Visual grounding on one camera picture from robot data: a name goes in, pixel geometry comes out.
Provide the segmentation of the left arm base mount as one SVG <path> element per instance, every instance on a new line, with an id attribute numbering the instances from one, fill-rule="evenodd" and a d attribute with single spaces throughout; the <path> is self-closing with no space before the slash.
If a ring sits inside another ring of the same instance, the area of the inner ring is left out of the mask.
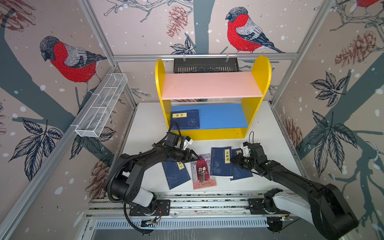
<path id="1" fill-rule="evenodd" d="M 153 200 L 148 207 L 138 204 L 130 206 L 130 217 L 168 216 L 170 214 L 170 200 Z"/>

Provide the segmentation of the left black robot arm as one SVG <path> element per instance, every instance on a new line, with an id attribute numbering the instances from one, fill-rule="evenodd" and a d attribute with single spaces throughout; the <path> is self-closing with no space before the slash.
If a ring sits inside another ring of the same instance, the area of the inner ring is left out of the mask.
<path id="1" fill-rule="evenodd" d="M 169 160 L 185 164 L 199 159 L 193 150 L 185 147 L 181 129 L 174 122 L 166 136 L 153 144 L 152 149 L 131 156 L 120 155 L 109 171 L 104 183 L 104 190 L 112 203 L 139 205 L 153 211 L 156 207 L 157 196 L 142 187 L 146 170 Z"/>

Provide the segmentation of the blue book plant cover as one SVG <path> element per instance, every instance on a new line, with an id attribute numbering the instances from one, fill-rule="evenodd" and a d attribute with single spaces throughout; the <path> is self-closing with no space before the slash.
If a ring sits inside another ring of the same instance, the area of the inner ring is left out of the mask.
<path id="1" fill-rule="evenodd" d="M 231 157 L 231 147 L 211 148 L 211 175 L 214 177 L 232 178 L 234 174 Z"/>

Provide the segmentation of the blue book yin-yang cover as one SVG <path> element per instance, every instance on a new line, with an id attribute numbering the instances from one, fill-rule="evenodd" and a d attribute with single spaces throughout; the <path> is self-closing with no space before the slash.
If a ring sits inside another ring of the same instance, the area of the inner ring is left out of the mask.
<path id="1" fill-rule="evenodd" d="M 172 130 L 197 130 L 200 129 L 199 110 L 183 110 L 171 113 Z"/>

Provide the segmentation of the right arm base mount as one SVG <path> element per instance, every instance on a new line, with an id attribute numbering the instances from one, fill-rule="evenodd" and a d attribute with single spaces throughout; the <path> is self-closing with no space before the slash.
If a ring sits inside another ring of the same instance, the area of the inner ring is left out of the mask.
<path id="1" fill-rule="evenodd" d="M 263 198 L 251 198 L 248 199 L 249 207 L 251 215 L 287 215 L 289 216 L 290 213 L 281 209 L 277 208 L 277 205 L 275 204 L 273 197 L 278 194 L 282 193 L 283 190 L 279 188 L 273 188 L 272 190 L 267 191 L 264 194 Z"/>

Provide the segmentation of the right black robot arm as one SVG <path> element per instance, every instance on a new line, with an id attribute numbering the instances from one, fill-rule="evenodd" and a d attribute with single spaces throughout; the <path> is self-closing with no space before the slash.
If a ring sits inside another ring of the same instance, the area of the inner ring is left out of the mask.
<path id="1" fill-rule="evenodd" d="M 323 185 L 288 170 L 274 160 L 268 160 L 259 144 L 242 144 L 242 152 L 231 162 L 253 174 L 276 182 L 290 191 L 274 188 L 264 195 L 267 213 L 278 210 L 292 213 L 311 223 L 328 240 L 338 240 L 359 225 L 359 221 L 343 194 L 332 184 Z"/>

